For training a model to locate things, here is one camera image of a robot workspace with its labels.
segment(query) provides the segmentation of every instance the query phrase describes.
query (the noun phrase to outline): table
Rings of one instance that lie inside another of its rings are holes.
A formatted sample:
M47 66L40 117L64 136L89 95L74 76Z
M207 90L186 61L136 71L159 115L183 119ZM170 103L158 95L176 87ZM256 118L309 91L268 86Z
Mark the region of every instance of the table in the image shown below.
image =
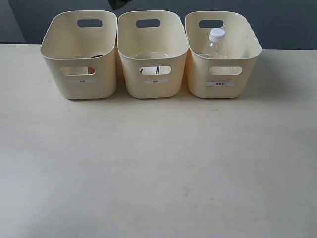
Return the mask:
M317 237L317 51L263 50L233 100L67 100L39 45L0 78L0 237Z

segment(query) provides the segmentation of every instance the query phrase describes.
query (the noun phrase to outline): bin label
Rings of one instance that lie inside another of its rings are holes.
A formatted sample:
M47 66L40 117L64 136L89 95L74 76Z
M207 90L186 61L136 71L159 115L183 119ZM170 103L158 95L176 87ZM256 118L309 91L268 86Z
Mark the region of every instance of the bin label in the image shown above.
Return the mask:
M168 83L168 78L165 79L155 79L155 80L143 80L143 84L152 84L152 83Z
M95 83L96 80L94 78L89 79L72 79L69 81L70 83Z
M207 82L206 86L211 87L211 86L234 86L235 83L233 82Z

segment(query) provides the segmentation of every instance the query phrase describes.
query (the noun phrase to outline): cream plastic bin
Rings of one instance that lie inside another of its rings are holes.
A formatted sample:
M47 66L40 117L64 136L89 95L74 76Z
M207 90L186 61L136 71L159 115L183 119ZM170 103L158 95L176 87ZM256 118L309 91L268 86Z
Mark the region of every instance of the cream plastic bin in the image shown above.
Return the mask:
M201 28L201 21L220 20L226 31L226 59L198 55L212 28ZM247 20L233 12L192 12L185 18L190 54L186 62L189 90L200 98L235 98L239 96L261 53L261 46Z
M116 89L117 18L108 11L69 11L56 16L41 53L68 99L110 96Z
M188 42L178 15L169 11L123 14L118 20L117 41L131 96L170 97L179 91Z

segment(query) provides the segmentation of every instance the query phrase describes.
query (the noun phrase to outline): plastic bottle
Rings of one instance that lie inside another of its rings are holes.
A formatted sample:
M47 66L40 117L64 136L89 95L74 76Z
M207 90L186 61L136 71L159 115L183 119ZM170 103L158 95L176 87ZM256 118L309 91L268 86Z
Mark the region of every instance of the plastic bottle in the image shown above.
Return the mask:
M226 47L223 41L225 35L226 32L223 29L212 29L209 33L209 39L199 55L207 58L227 58Z

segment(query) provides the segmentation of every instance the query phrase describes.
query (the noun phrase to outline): white bottle cap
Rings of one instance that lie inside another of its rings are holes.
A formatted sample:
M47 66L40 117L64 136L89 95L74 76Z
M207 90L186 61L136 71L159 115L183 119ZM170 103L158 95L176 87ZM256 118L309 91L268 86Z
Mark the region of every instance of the white bottle cap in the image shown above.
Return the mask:
M220 43L226 35L225 30L220 28L214 28L209 33L209 40Z

